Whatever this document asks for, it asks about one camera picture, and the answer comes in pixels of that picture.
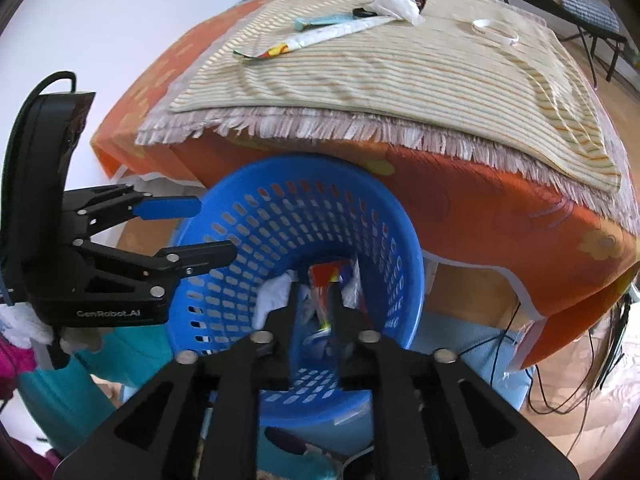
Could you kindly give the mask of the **white tissue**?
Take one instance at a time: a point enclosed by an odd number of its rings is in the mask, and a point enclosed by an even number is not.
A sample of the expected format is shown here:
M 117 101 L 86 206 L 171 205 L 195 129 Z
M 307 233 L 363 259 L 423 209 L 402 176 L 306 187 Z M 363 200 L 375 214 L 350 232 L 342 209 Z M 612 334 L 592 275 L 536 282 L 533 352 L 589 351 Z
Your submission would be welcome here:
M 275 278 L 264 281 L 258 287 L 252 318 L 253 330 L 262 330 L 268 314 L 288 304 L 292 284 L 297 281 L 297 273 L 287 270 Z
M 424 22 L 421 12 L 418 12 L 418 9 L 412 3 L 409 3 L 408 6 L 401 6 L 400 8 L 392 6 L 390 9 L 386 9 L 384 6 L 378 6 L 371 1 L 368 8 L 379 16 L 386 16 L 386 18 L 405 21 L 412 26 L 419 26 Z

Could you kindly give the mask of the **dark blue snack bag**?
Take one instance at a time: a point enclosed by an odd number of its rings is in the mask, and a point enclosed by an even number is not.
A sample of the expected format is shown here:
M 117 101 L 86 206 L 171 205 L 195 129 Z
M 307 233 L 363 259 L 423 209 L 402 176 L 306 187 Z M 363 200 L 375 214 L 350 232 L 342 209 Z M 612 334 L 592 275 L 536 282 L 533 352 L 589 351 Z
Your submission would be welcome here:
M 332 330 L 329 294 L 332 284 L 338 285 L 345 308 L 357 309 L 368 315 L 357 258 L 313 264 L 308 270 L 308 278 L 312 307 L 309 323 L 314 331 L 304 339 L 306 346 L 328 341 Z

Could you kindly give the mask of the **long colourful snack wrapper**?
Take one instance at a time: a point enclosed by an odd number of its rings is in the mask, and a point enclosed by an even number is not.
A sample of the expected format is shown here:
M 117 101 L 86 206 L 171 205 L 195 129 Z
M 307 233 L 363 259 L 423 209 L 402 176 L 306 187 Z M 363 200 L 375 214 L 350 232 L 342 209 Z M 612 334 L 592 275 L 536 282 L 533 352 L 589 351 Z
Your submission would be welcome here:
M 333 24 L 319 28 L 309 29 L 306 32 L 298 32 L 293 36 L 288 36 L 268 48 L 253 50 L 234 49 L 233 53 L 241 58 L 250 60 L 264 60 L 265 58 L 276 58 L 277 56 L 291 53 L 300 49 L 305 49 L 314 44 L 363 32 L 364 30 L 375 28 L 381 25 L 396 22 L 396 18 L 390 16 L 372 16 L 372 18 L 357 18 L 340 24 Z

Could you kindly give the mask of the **light blue tube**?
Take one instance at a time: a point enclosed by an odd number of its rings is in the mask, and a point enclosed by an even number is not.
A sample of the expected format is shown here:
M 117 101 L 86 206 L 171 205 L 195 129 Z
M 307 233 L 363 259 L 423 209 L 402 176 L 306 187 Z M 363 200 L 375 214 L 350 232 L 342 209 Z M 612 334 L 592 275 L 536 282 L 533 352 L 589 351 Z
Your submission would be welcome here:
M 350 22 L 355 17 L 351 13 L 339 13 L 323 16 L 315 16 L 314 18 L 294 18 L 294 29 L 296 32 L 302 32 L 307 28 L 316 28 L 343 24 Z

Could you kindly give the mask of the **teal clothing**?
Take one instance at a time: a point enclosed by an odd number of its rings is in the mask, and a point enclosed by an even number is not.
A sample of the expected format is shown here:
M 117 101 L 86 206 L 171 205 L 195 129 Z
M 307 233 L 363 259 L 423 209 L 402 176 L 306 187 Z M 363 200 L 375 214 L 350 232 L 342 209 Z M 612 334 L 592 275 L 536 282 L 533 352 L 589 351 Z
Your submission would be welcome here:
M 115 411 L 94 378 L 139 389 L 171 359 L 164 326 L 119 327 L 100 351 L 77 352 L 62 370 L 21 375 L 17 390 L 52 448 L 66 456 Z

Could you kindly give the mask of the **blue plastic laundry basket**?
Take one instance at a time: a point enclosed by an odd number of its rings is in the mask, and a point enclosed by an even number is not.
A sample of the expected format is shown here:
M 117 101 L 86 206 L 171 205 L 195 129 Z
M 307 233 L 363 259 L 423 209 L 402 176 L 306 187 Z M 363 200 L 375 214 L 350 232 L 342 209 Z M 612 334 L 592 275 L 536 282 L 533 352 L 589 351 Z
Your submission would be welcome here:
M 183 280 L 166 332 L 175 352 L 227 350 L 252 330 L 259 286 L 315 263 L 356 259 L 368 321 L 409 348 L 424 298 L 424 264 L 405 209 L 386 186 L 342 160 L 283 155 L 254 162 L 218 182 L 174 242 L 230 240 L 238 250 L 221 269 Z

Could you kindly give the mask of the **orange floral bedsheet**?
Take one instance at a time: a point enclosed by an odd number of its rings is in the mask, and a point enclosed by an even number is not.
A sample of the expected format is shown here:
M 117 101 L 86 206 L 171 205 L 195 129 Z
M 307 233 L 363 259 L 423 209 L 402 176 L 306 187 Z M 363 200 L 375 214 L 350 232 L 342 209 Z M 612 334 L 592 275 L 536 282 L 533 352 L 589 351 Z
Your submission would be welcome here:
M 221 108 L 211 126 L 170 140 L 143 132 L 187 70 L 222 45 L 266 0 L 247 0 L 196 25 L 119 99 L 92 137 L 113 178 L 166 178 L 211 188 L 251 162 L 316 153 L 381 180 L 407 211 L 446 292 L 464 268 L 499 273 L 528 318 L 515 366 L 542 361 L 597 322 L 639 271 L 636 193 L 601 198 L 523 153 L 465 133 L 423 127 L 417 150 L 384 141 L 396 118 L 316 108 Z

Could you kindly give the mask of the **pink fringed plaid blanket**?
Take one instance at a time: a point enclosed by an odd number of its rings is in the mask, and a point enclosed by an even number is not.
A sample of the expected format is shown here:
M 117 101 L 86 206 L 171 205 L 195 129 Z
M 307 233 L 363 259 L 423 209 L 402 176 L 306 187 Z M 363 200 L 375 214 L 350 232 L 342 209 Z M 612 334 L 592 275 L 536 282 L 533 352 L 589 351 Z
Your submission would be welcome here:
M 416 24 L 368 18 L 346 36 L 260 57 L 296 18 L 370 0 L 250 0 L 207 38 L 137 132 L 141 145 L 213 129 L 306 148 L 372 142 L 474 160 L 556 188 L 631 233 L 628 158 L 574 58 L 534 14 L 496 0 L 427 0 Z

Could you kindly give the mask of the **striped yellow towel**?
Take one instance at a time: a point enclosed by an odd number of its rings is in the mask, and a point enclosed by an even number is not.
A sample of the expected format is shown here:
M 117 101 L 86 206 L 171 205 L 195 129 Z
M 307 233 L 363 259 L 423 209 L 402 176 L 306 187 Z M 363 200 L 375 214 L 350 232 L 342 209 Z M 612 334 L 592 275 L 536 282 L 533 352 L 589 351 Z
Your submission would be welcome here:
M 496 0 L 428 0 L 424 22 L 391 22 L 291 53 L 250 60 L 294 18 L 348 12 L 371 0 L 267 0 L 204 62 L 174 113 L 292 106 L 394 116 L 515 148 L 583 184 L 618 191 L 597 101 L 547 26 Z

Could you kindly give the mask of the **checkered chair cushion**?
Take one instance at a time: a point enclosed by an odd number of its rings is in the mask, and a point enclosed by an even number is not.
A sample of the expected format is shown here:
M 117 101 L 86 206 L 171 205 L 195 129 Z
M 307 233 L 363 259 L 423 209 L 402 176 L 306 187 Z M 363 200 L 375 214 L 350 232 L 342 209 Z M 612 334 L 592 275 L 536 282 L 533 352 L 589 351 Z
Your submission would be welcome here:
M 620 32 L 615 12 L 600 0 L 555 0 L 568 13 L 613 34 Z

